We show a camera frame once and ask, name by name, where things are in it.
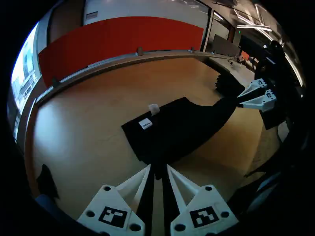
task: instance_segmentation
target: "black cloth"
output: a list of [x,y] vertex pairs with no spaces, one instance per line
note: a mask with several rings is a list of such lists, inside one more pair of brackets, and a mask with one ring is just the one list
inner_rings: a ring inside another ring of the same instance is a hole
[[[147,112],[127,122],[122,129],[139,161],[157,166],[170,164],[209,140],[237,104],[235,98],[223,98],[213,106],[199,106],[183,97],[160,107],[154,116]],[[145,118],[153,125],[143,130],[139,121]]]

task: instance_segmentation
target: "screw hole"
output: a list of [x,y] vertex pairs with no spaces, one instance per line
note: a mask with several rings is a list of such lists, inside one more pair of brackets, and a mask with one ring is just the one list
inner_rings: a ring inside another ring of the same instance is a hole
[[222,212],[221,213],[221,216],[223,217],[223,218],[227,218],[227,217],[229,217],[229,213],[228,212]]
[[88,210],[88,211],[86,212],[86,215],[87,215],[88,217],[94,217],[94,216],[95,216],[94,212],[91,211],[91,210]]
[[182,224],[177,224],[175,225],[175,230],[178,231],[178,232],[182,232],[186,229],[186,226],[182,225]]
[[109,233],[106,233],[106,232],[104,232],[104,231],[100,232],[100,235],[111,236]]
[[140,231],[141,230],[141,226],[138,224],[131,224],[129,226],[129,228],[131,229],[131,231]]

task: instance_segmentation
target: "black fabric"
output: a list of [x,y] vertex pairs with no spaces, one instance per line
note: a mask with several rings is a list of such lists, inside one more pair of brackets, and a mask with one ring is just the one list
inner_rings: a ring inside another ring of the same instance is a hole
[[[158,166],[179,160],[211,138],[236,106],[236,99],[224,98],[213,106],[199,106],[184,97],[160,107],[155,116],[147,112],[127,122],[122,129],[139,161],[155,164],[158,172]],[[139,121],[145,118],[153,125],[143,130]]]
[[245,90],[245,87],[241,85],[230,73],[223,73],[219,75],[215,86],[219,93],[221,93],[224,97],[229,98],[236,98]]
[[37,178],[37,185],[39,192],[50,197],[50,199],[55,203],[55,198],[59,199],[57,187],[55,185],[52,174],[45,164],[42,165],[42,171],[39,177]]

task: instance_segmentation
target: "white wall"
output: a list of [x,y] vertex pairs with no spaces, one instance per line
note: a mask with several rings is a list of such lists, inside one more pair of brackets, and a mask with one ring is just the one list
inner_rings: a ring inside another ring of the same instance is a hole
[[213,20],[208,43],[213,42],[215,35],[221,36],[224,39],[228,39],[229,30],[225,28],[223,25],[221,25],[219,22],[217,22],[216,20]]
[[[186,22],[203,28],[205,34],[208,15],[199,10],[171,0],[86,0],[84,25],[117,17],[148,16]],[[95,11],[97,18],[86,20],[86,15]]]

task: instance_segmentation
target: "ceiling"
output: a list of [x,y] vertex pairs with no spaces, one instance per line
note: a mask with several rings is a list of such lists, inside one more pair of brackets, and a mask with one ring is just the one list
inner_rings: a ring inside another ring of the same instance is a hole
[[[265,31],[273,40],[283,41],[285,45],[283,49],[291,58],[299,64],[299,59],[295,50],[284,33],[282,27],[277,20],[262,6],[258,0],[201,0],[206,5],[217,11],[223,18],[225,18],[234,27],[241,24],[247,24],[237,16],[246,18],[254,24],[264,24],[270,26],[272,32]],[[257,44],[263,46],[268,44],[270,40],[255,29],[242,29],[242,34],[252,39]]]

